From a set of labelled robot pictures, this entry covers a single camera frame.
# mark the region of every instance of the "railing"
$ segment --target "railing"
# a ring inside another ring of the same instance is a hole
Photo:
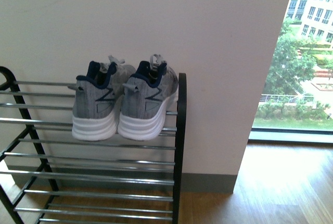
[[[262,94],[260,97],[259,102],[260,103],[296,103],[297,100],[302,99],[306,102],[314,102],[314,96],[313,95],[268,95],[268,94]]]

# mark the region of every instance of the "white wall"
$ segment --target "white wall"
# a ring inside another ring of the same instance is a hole
[[[288,0],[0,0],[0,65],[75,82],[162,54],[187,73],[184,172],[236,175]]]

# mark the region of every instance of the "chrome bar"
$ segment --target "chrome bar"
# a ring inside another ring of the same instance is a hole
[[[56,94],[56,93],[34,93],[34,92],[10,92],[10,91],[0,91],[3,95],[31,95],[31,96],[52,96],[52,97],[69,97],[74,98],[75,95],[70,94]]]
[[[1,171],[1,173],[5,175],[28,175],[45,179],[136,183],[136,184],[169,185],[169,186],[173,186],[174,184],[173,180],[135,179],[135,178],[122,178],[115,176],[84,175],[79,173],[68,174],[68,173],[56,173],[56,172],[30,172],[23,170],[7,170],[7,171]]]
[[[26,125],[54,125],[54,126],[66,126],[71,127],[73,124],[66,122],[53,122],[53,121],[41,121],[41,120],[29,120],[29,119],[17,119],[17,118],[0,118],[0,122],[3,123],[18,123]]]
[[[84,221],[84,220],[62,220],[62,219],[46,219],[40,218],[40,222],[57,222],[57,223],[67,223],[67,224],[125,224],[120,222],[100,222],[100,221]]]
[[[162,201],[172,202],[172,197],[169,196],[154,196],[154,195],[138,195],[138,194],[112,194],[112,193],[94,193],[81,191],[43,191],[43,190],[25,190],[26,193],[46,194],[55,196],[75,196],[75,197],[96,197],[96,198],[112,198],[124,200],[146,200],[146,201]]]
[[[96,169],[96,165],[91,164],[69,164],[69,163],[50,163],[50,166],[60,166],[61,168],[89,168]],[[138,168],[138,167],[121,167],[121,166],[101,166],[98,165],[98,169],[109,170],[136,170],[136,171],[150,171],[150,172],[173,172],[173,169],[159,169],[159,168]]]
[[[63,129],[63,128],[33,127],[32,129],[33,130],[72,131],[72,128]]]
[[[65,144],[65,145],[80,145],[80,146],[101,146],[101,147],[125,147],[125,148],[144,148],[151,150],[175,150],[175,147],[167,146],[149,146],[149,145],[129,145],[129,144],[113,144],[100,142],[73,142],[70,140],[56,141],[56,140],[41,140],[41,139],[19,139],[21,142],[32,143],[47,143],[47,144]]]
[[[54,155],[38,155],[38,154],[22,154],[5,152],[6,156],[26,157],[26,158],[41,158],[41,159],[68,159],[68,160],[86,160],[86,161],[98,161],[108,163],[134,163],[134,164],[147,164],[147,165],[166,165],[174,166],[175,162],[169,161],[147,161],[147,160],[125,160],[125,159],[100,159],[100,158],[79,158],[79,157],[63,157]]]
[[[96,216],[96,217],[118,217],[118,218],[133,218],[133,219],[153,219],[153,220],[172,220],[171,217],[158,217],[158,216],[140,216],[140,215],[121,215],[111,213],[99,212],[86,212],[86,211],[69,211],[69,210],[54,210],[54,209],[38,209],[38,208],[24,208],[16,207],[15,211],[19,212],[34,212],[46,214],[61,214],[61,215],[78,215],[78,216]]]
[[[176,115],[178,115],[178,112],[177,111],[167,111],[166,114],[169,116],[176,116]]]
[[[33,108],[33,109],[51,109],[51,110],[73,110],[73,107],[58,107],[58,106],[38,106],[28,104],[13,104],[13,103],[0,103],[2,108]]]
[[[177,132],[176,127],[164,127],[162,131],[167,131],[167,132]]]
[[[31,82],[31,81],[15,81],[14,84],[46,85],[46,86],[73,86],[73,85],[75,85],[75,83],[66,83],[66,82]]]
[[[83,208],[83,209],[99,209],[99,210],[112,210],[112,211],[134,211],[146,213],[161,213],[172,214],[172,211],[167,210],[153,210],[153,209],[136,209],[136,208],[118,208],[118,207],[99,207],[99,206],[86,206],[86,205],[71,205],[71,204],[49,204],[50,207],[65,207],[65,208]]]

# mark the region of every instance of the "wooden floor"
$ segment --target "wooden floor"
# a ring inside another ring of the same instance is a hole
[[[42,199],[28,201],[38,205]],[[2,205],[0,210],[0,223],[14,223]],[[234,193],[183,192],[180,223],[333,223],[333,148],[249,144]]]

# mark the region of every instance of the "white shoe sole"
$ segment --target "white shoe sole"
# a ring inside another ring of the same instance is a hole
[[[86,119],[73,116],[72,136],[83,141],[100,141],[112,137],[118,127],[121,101],[122,96],[105,118]]]
[[[164,126],[167,109],[177,101],[178,90],[162,102],[157,114],[150,119],[132,118],[124,116],[120,112],[118,133],[135,141],[147,141],[156,138]]]

